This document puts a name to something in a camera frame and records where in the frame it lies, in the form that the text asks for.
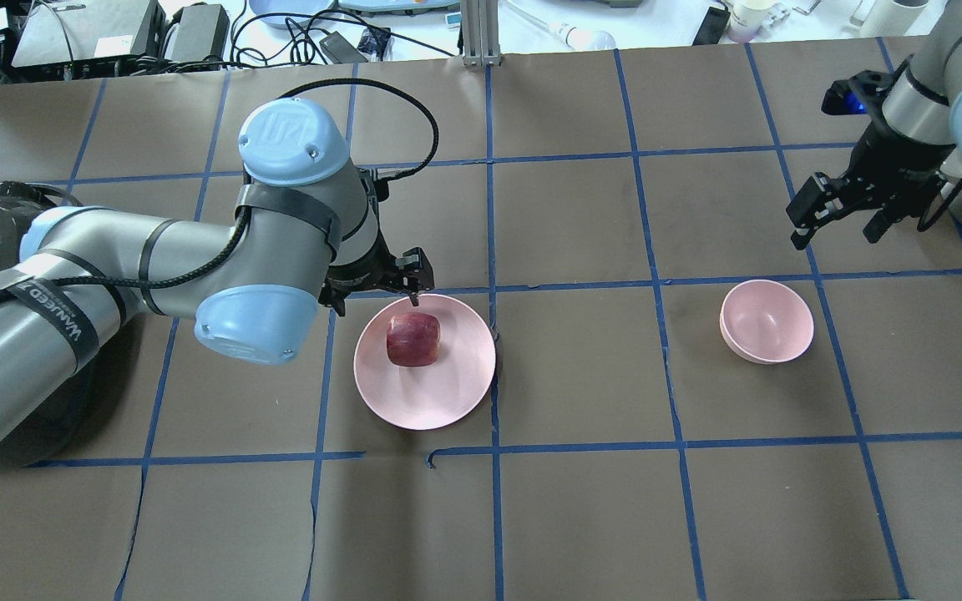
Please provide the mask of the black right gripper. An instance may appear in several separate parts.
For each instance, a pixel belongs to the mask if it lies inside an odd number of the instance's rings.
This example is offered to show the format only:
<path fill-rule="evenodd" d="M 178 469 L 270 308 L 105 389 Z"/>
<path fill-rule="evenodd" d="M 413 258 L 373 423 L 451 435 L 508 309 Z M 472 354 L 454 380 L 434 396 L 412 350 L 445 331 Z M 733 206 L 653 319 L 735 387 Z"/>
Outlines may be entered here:
<path fill-rule="evenodd" d="M 793 247 L 805 251 L 818 229 L 843 220 L 850 208 L 878 209 L 863 227 L 865 240 L 877 244 L 915 210 L 931 208 L 942 186 L 936 172 L 954 149 L 909 139 L 884 119 L 871 119 L 844 174 L 814 172 L 787 205 Z"/>

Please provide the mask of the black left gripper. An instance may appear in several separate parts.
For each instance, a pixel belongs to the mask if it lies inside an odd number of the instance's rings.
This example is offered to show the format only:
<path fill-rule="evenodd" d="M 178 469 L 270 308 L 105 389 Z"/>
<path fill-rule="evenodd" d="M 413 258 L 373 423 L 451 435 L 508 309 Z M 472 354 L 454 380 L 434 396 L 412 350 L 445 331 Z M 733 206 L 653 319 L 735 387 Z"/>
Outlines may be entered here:
<path fill-rule="evenodd" d="M 377 233 L 373 244 L 360 258 L 347 264 L 328 267 L 318 292 L 318 304 L 345 315 L 345 301 L 352 293 L 364 290 L 388 290 L 405 295 L 413 307 L 420 307 L 420 297 L 435 289 L 435 274 L 427 254 L 413 247 L 396 256 L 388 248 L 385 237 Z"/>

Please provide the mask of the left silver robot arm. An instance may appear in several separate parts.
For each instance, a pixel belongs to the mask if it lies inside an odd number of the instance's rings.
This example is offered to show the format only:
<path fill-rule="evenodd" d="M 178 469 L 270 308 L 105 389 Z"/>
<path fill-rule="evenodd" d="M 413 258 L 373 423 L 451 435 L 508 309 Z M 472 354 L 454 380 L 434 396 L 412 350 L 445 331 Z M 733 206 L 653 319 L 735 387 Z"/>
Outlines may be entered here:
<path fill-rule="evenodd" d="M 419 248 L 382 235 L 387 182 L 352 163 L 335 119 L 286 95 L 237 138 L 245 183 L 230 227 L 103 206 L 35 218 L 0 271 L 0 442 L 138 313 L 194 322 L 201 345 L 263 366 L 293 361 L 321 307 L 352 293 L 434 289 Z"/>

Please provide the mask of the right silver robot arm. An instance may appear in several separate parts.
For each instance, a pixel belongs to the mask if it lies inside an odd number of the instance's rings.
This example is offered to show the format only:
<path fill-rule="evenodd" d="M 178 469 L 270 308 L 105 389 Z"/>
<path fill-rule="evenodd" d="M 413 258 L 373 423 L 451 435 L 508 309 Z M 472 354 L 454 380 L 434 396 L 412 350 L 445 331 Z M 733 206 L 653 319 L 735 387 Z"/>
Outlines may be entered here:
<path fill-rule="evenodd" d="M 787 205 L 795 250 L 860 210 L 878 243 L 897 222 L 931 229 L 962 191 L 962 1 L 950 1 L 916 53 L 892 73 L 833 81 L 821 110 L 865 114 L 868 124 L 839 176 L 816 172 Z"/>

